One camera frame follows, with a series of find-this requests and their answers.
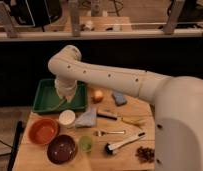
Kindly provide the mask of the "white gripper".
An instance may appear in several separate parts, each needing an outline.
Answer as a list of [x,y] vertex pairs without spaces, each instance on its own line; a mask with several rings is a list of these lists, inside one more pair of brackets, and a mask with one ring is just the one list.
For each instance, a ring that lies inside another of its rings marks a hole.
[[55,89],[60,99],[71,102],[76,94],[77,81],[56,78]]

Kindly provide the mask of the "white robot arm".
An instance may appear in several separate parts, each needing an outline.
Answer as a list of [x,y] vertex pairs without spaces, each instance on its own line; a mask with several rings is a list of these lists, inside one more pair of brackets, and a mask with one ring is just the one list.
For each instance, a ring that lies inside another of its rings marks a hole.
[[137,97],[155,108],[155,171],[203,171],[203,80],[93,65],[65,46],[48,62],[63,98],[83,81]]

